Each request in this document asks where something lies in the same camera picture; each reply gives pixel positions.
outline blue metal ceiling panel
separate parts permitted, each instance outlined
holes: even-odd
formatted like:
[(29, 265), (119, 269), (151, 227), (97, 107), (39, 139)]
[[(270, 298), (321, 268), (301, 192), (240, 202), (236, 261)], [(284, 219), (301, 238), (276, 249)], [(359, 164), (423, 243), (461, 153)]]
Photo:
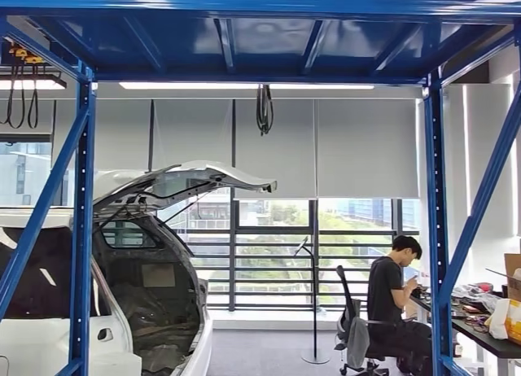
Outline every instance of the blue metal ceiling panel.
[(99, 80), (397, 84), (512, 24), (521, 0), (0, 0), (2, 14)]

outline black pants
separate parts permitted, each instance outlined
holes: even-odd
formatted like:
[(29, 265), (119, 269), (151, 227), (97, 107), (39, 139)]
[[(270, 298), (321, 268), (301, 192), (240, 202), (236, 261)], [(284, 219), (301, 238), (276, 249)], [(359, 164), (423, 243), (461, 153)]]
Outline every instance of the black pants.
[(411, 352), (412, 367), (421, 368), (421, 376), (433, 374), (432, 331), (429, 326), (415, 321), (404, 321), (375, 338), (382, 343)]

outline rear window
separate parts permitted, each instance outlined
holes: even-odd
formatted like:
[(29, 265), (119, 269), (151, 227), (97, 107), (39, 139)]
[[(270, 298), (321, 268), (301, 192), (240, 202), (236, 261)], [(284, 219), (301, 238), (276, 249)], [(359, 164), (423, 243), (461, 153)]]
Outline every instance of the rear window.
[[(17, 247), (21, 232), (22, 229), (18, 228), (0, 228), (1, 274), (4, 273), (12, 252)], [(42, 230), (8, 307), (5, 317), (69, 318), (72, 242), (72, 233), (67, 227)], [(91, 287), (91, 296), (91, 316), (108, 314), (106, 305), (101, 299), (97, 299), (97, 287)]]

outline black t-shirt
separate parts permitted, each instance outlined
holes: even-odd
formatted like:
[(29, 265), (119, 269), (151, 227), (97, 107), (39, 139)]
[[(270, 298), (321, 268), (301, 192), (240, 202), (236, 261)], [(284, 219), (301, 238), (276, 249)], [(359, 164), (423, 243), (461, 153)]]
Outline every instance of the black t-shirt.
[(369, 273), (368, 316), (370, 321), (402, 320), (402, 310), (396, 307), (391, 290), (402, 289), (402, 269), (388, 256), (373, 262)]

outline man's hair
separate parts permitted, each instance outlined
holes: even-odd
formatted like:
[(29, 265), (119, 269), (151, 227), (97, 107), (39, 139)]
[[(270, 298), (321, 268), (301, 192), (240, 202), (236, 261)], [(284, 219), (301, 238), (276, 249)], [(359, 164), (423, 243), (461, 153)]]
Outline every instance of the man's hair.
[(394, 251), (402, 251), (406, 248), (410, 248), (413, 253), (415, 252), (417, 260), (421, 258), (421, 246), (412, 236), (399, 235), (393, 241), (393, 250)]

